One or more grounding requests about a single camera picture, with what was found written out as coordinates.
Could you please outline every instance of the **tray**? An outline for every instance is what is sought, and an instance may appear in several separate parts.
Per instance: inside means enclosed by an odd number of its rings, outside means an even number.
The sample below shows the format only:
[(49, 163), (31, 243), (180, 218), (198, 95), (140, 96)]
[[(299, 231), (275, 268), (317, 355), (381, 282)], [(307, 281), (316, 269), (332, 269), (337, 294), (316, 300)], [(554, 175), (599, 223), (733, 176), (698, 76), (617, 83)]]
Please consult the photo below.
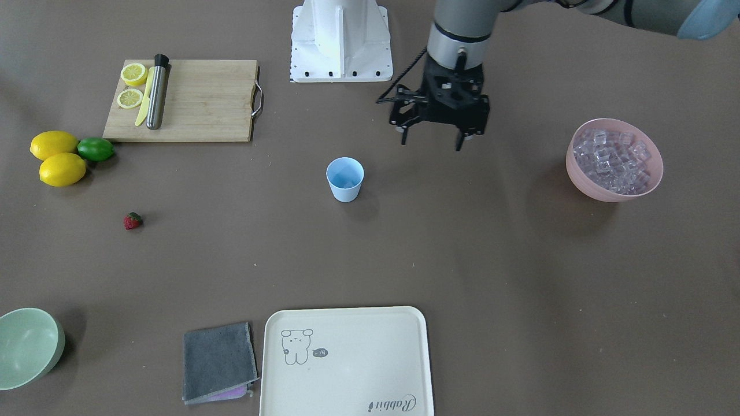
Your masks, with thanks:
[(284, 310), (265, 328), (260, 416), (432, 416), (422, 313)]
[[(152, 59), (127, 59), (124, 65), (139, 62), (145, 67)], [(145, 123), (135, 126), (138, 107), (125, 110), (116, 98), (126, 88), (144, 91), (144, 85), (128, 87), (118, 79), (105, 123), (103, 138), (110, 141), (194, 142), (250, 141), (252, 122), (261, 111), (262, 89), (257, 83), (257, 61), (172, 59), (162, 114), (162, 126), (149, 130)], [(253, 110), (255, 91), (260, 91), (258, 108)]]

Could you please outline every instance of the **wooden cutting board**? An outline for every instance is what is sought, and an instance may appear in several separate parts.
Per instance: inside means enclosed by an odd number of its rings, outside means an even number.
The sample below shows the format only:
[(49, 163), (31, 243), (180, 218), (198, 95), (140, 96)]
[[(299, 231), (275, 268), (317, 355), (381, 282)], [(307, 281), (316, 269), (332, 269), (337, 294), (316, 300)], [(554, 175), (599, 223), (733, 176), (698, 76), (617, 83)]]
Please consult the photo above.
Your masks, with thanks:
[[(152, 59), (127, 59), (149, 68)], [(252, 100), (255, 96), (257, 61), (173, 59), (164, 101), (162, 125), (135, 126), (140, 107), (125, 110), (117, 97), (129, 87), (118, 79), (103, 138), (110, 141), (185, 142), (249, 141), (252, 138)]]

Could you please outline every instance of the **folded cloth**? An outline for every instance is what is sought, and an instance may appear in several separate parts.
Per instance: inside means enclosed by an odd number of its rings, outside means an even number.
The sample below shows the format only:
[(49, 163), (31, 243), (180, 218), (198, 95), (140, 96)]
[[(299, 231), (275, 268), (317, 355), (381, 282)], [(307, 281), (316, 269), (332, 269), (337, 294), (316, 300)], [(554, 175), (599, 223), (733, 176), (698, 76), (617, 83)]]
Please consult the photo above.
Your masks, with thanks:
[(187, 332), (183, 350), (185, 404), (240, 398), (258, 379), (248, 322)]

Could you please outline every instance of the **bowl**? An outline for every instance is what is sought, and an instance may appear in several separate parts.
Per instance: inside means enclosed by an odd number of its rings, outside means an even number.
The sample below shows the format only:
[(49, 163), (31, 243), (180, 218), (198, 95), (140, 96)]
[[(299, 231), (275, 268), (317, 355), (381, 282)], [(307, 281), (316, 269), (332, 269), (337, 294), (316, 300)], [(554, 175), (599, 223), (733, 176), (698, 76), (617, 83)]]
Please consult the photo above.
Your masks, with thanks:
[[(574, 143), (581, 137), (581, 134), (586, 129), (602, 129), (607, 131), (632, 133), (634, 134), (634, 142), (642, 141), (645, 143), (645, 149), (650, 153), (650, 158), (643, 163), (645, 164), (645, 171), (650, 174), (650, 179), (647, 181), (644, 192), (635, 195), (623, 195), (617, 192), (612, 192), (609, 189), (601, 187), (586, 176), (585, 172), (583, 172), (581, 167), (578, 166), (576, 157), (573, 154)], [(640, 129), (632, 124), (616, 120), (615, 118), (597, 118), (595, 120), (587, 121), (579, 127), (573, 134), (571, 144), (568, 146), (568, 153), (565, 155), (565, 168), (576, 188), (593, 199), (604, 202), (630, 201), (647, 195), (654, 191), (663, 179), (663, 158), (660, 156), (658, 147), (652, 140), (650, 140), (648, 135), (643, 133)]]
[(0, 317), (0, 390), (38, 380), (59, 361), (64, 331), (52, 315), (37, 308)]

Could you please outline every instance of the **red strawberry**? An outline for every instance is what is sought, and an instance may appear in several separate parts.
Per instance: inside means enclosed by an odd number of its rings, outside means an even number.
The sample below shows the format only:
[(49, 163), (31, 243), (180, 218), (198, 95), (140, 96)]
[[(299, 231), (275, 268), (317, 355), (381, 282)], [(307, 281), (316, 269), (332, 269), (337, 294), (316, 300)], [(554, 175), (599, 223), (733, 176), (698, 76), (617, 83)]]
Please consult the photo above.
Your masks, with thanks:
[(126, 229), (134, 229), (140, 226), (143, 222), (144, 220), (142, 220), (139, 214), (137, 214), (136, 212), (129, 212), (124, 217), (124, 227)]

